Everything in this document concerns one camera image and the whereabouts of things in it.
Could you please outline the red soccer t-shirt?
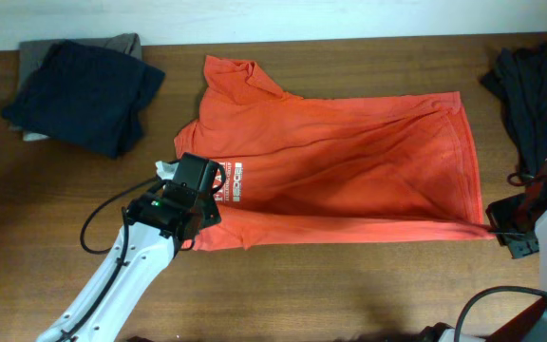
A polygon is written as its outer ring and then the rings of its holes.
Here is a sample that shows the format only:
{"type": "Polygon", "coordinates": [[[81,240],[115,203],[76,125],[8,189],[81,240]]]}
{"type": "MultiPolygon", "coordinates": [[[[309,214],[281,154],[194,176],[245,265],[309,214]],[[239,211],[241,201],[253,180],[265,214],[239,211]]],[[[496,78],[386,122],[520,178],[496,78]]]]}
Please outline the red soccer t-shirt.
{"type": "Polygon", "coordinates": [[[197,249],[490,238],[458,93],[306,99],[215,56],[203,73],[198,117],[174,140],[225,169],[222,221],[197,249]]]}

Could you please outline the navy garment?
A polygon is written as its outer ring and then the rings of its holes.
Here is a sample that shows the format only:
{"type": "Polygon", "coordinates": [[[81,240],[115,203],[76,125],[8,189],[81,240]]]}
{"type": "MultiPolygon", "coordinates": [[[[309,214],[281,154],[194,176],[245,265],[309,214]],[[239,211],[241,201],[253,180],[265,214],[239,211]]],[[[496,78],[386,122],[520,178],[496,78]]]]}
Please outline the navy garment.
{"type": "Polygon", "coordinates": [[[143,137],[139,113],[164,78],[163,71],[130,55],[63,41],[48,50],[2,117],[116,159],[143,137]]]}

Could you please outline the grey garment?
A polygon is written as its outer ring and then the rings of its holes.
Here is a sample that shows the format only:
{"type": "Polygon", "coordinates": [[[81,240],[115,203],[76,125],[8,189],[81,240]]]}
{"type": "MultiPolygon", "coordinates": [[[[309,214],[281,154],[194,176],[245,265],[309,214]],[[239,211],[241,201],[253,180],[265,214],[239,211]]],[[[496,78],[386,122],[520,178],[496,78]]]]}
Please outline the grey garment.
{"type": "MultiPolygon", "coordinates": [[[[22,90],[30,75],[36,71],[47,57],[48,51],[63,39],[26,41],[19,44],[19,69],[17,89],[22,90]]],[[[141,38],[137,33],[124,33],[106,38],[71,39],[71,42],[100,48],[108,48],[123,54],[142,59],[141,38]]],[[[27,131],[10,124],[9,129],[22,133],[24,142],[35,142],[48,139],[47,135],[27,131]]]]}

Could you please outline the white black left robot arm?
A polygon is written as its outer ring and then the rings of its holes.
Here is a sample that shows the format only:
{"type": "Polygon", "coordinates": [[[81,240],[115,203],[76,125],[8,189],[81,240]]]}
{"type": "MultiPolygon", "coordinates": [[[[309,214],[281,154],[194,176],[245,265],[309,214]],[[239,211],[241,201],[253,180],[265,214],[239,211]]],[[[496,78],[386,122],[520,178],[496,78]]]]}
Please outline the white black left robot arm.
{"type": "Polygon", "coordinates": [[[108,255],[38,342],[113,341],[151,282],[182,245],[221,222],[214,197],[181,199],[145,193],[123,210],[123,226],[108,255]]]}

